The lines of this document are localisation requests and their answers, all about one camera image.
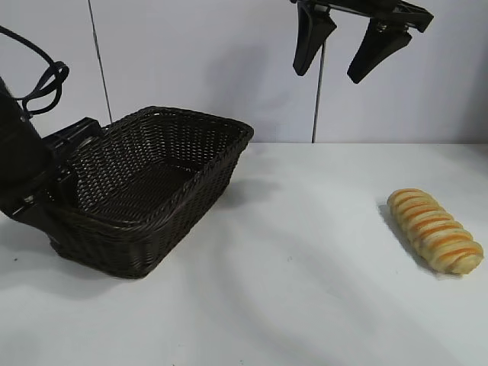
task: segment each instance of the robotic arm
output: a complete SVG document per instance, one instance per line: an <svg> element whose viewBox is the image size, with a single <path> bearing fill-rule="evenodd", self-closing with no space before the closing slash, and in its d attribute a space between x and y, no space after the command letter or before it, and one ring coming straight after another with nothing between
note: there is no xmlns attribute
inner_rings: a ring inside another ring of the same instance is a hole
<svg viewBox="0 0 488 366"><path fill-rule="evenodd" d="M358 84L384 59L406 47L409 28L423 33L434 18L424 8L399 0L291 0L298 6L298 39L294 69L307 73L316 53L337 28L332 9L370 18L366 35L349 66L348 75Z"/></svg>

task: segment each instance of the golden crust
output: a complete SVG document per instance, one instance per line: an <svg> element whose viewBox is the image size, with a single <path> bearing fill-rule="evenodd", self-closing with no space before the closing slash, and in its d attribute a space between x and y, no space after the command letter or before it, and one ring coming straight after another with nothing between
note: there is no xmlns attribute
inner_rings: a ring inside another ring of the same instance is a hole
<svg viewBox="0 0 488 366"><path fill-rule="evenodd" d="M483 261L483 247L430 194L400 189L387 203L413 248L436 271L466 275Z"/></svg>

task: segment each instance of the white wall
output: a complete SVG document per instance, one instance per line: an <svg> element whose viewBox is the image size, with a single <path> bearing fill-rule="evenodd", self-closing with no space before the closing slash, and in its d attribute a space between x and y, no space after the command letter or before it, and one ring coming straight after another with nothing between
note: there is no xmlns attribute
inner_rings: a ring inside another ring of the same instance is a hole
<svg viewBox="0 0 488 366"><path fill-rule="evenodd" d="M58 106L33 119L42 136L89 116L108 122L103 85L95 53L86 0L7 0L0 24L34 42L71 73ZM0 75L15 96L31 92L47 64L35 53L0 34ZM47 106L51 97L35 106Z"/></svg>
<svg viewBox="0 0 488 366"><path fill-rule="evenodd" d="M92 0L114 118L147 105L234 117L257 141L310 142L318 60L292 68L284 0Z"/></svg>
<svg viewBox="0 0 488 366"><path fill-rule="evenodd" d="M359 85L346 72L368 20L332 13L318 141L488 142L488 2L412 2L431 26Z"/></svg>
<svg viewBox="0 0 488 366"><path fill-rule="evenodd" d="M177 106L244 120L257 141L310 142L318 59L305 78L294 74L296 7L192 1L93 0L114 118ZM412 43L360 85L346 72L368 20L332 13L319 141L488 141L488 2L413 2L435 15L431 27L411 30ZM108 122L88 0L9 0L0 24L71 67L59 106L34 120L42 135L85 115ZM26 94L46 65L1 35L0 50L2 77Z"/></svg>

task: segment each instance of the bread roll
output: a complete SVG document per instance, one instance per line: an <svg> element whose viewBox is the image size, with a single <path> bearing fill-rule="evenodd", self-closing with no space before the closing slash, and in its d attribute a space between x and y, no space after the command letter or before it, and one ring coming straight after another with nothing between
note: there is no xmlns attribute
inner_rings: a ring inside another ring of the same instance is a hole
<svg viewBox="0 0 488 366"><path fill-rule="evenodd" d="M400 189L388 206L412 247L436 271L467 275L483 260L481 245L430 194Z"/></svg>

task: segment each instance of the pastry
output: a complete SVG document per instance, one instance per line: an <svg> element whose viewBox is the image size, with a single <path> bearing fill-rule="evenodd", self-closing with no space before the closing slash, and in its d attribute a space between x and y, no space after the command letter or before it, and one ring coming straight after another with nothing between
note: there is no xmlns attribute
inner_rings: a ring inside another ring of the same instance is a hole
<svg viewBox="0 0 488 366"><path fill-rule="evenodd" d="M430 194L400 189L387 203L412 247L436 271L467 275L483 260L483 247Z"/></svg>

